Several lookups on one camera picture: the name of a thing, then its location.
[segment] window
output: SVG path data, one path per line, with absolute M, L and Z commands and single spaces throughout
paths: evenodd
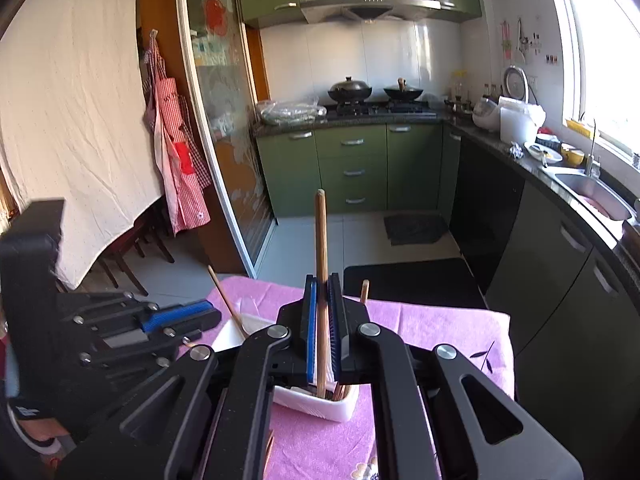
M 573 102 L 565 118 L 595 124 L 602 137 L 631 155 L 640 152 L 640 20 L 631 0 L 556 1 L 570 29 L 562 37 L 565 81 L 573 78 Z

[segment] range hood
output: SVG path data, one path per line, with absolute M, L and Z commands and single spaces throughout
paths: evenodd
M 343 17 L 350 20 L 372 21 L 394 17 L 400 20 L 420 20 L 440 10 L 435 0 L 313 0 L 300 3 L 309 23 Z

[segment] white curtain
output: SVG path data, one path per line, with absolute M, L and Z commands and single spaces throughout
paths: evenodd
M 75 288 L 159 196 L 135 0 L 26 0 L 0 40 L 0 166 L 23 210 L 63 197 L 58 275 Z

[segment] black floor mat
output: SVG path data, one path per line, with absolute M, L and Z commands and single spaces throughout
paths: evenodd
M 447 232 L 447 223 L 437 213 L 385 216 L 386 237 L 391 245 L 433 244 Z
M 347 267 L 342 280 L 345 296 L 359 297 L 363 280 L 370 282 L 372 300 L 486 308 L 476 280 L 462 258 Z

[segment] chopstick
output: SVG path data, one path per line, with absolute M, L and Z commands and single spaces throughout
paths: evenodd
M 328 357 L 329 308 L 326 302 L 326 287 L 329 269 L 326 254 L 326 198 L 324 189 L 316 192 L 316 397 L 324 399 L 326 391 L 326 366 Z
M 263 476 L 267 473 L 267 465 L 271 458 L 271 451 L 273 451 L 273 430 L 269 430 L 269 436 L 267 437 L 267 450 L 264 453 L 264 470 L 262 471 Z
M 362 290 L 360 291 L 360 303 L 363 305 L 367 304 L 367 299 L 369 299 L 369 280 L 364 280 L 362 282 Z M 334 390 L 334 396 L 331 400 L 343 400 L 349 392 L 351 391 L 350 384 L 336 384 Z
M 229 298 L 226 296 L 225 291 L 222 288 L 222 284 L 220 283 L 220 280 L 216 276 L 216 273 L 213 272 L 213 269 L 211 268 L 211 266 L 207 266 L 207 270 L 209 271 L 209 275 L 211 276 L 213 283 L 216 284 L 216 288 L 220 292 L 220 296 L 222 296 L 222 300 L 225 302 L 226 307 L 229 309 L 229 313 L 231 314 L 232 319 L 236 323 L 238 330 L 242 334 L 242 337 L 244 339 L 247 339 L 249 337 L 249 333 L 242 326 L 242 319 L 239 316 L 239 314 L 236 312 L 236 308 L 233 306 L 233 304 L 229 301 Z

